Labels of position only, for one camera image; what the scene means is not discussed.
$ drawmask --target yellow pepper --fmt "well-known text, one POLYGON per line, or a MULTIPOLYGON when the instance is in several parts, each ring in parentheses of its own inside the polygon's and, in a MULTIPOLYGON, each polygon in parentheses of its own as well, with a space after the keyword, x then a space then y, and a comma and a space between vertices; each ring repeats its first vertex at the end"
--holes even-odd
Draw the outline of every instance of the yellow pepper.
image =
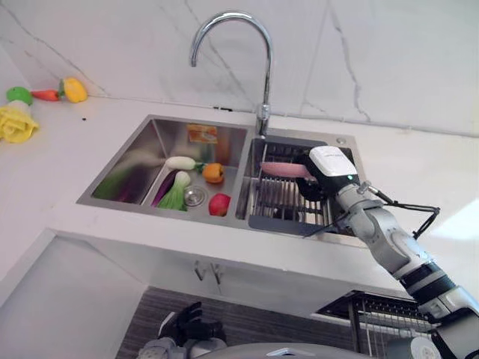
POLYGON ((88 98, 85 86, 74 77, 66 77, 60 81, 59 95, 65 95, 73 103, 85 101, 88 98))
POLYGON ((203 168, 203 177, 208 183, 223 182, 223 166, 219 163, 210 163, 203 168))

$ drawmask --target chrome faucet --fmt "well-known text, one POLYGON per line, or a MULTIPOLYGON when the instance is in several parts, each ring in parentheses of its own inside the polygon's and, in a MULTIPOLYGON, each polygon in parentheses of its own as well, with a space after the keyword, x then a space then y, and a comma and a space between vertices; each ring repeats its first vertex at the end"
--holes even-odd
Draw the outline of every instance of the chrome faucet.
POLYGON ((271 37, 269 37, 268 31, 262 26, 253 16, 248 13, 240 11, 225 11, 217 13, 215 16, 208 19, 199 29, 196 31, 195 38, 192 43, 192 50, 190 54, 190 65, 196 67, 196 58, 198 56, 198 48, 201 45, 201 41, 204 35, 209 30, 214 28, 221 22, 227 22, 230 20, 238 20, 247 22, 252 25, 262 36, 264 44, 266 45, 266 75, 264 78, 264 93, 263 103, 258 105, 256 110, 256 131, 259 135, 266 135, 269 120, 269 80, 271 78, 271 61, 272 61, 272 44, 271 37))

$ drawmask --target cabinet door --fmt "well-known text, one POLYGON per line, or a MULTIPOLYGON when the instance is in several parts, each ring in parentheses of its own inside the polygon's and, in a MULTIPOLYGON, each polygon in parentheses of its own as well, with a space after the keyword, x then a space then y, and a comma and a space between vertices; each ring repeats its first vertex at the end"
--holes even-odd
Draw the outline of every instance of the cabinet door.
POLYGON ((134 278, 149 286, 192 295, 216 296, 219 294, 210 269, 210 262, 201 257, 145 245, 101 239, 88 241, 134 278), (200 280, 197 272, 202 277, 203 270, 205 274, 203 280, 200 280))
POLYGON ((221 264, 219 291, 226 301, 309 317, 355 286, 339 280, 313 277, 258 266, 221 264))

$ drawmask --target metal grate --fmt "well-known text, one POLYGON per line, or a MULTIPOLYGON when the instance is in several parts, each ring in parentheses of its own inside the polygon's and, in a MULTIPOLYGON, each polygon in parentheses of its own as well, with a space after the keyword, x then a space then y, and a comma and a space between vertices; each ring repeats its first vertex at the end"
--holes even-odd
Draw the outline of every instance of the metal grate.
POLYGON ((388 343, 402 338, 426 337, 435 328, 409 299, 352 291, 317 311, 348 319, 353 347, 375 358, 386 358, 388 343))
MULTIPOLYGON (((304 151, 301 147, 283 144, 267 144, 263 149, 262 162, 289 162, 304 151)), ((258 181, 254 189, 252 215, 295 221, 317 226, 327 226, 332 222, 328 200, 309 201, 300 193, 294 179, 274 177, 259 169, 258 181)))

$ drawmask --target purple eggplant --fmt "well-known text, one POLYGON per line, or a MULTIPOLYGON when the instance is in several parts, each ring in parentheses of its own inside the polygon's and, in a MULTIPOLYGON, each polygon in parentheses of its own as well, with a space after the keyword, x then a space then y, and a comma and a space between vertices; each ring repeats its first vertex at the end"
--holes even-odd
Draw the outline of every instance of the purple eggplant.
POLYGON ((156 207, 158 203, 162 200, 165 194, 171 189, 174 183, 174 178, 176 177, 177 173, 180 170, 172 170, 169 174, 166 175, 165 179, 163 180, 161 186, 156 193, 155 199, 151 203, 152 207, 156 207))

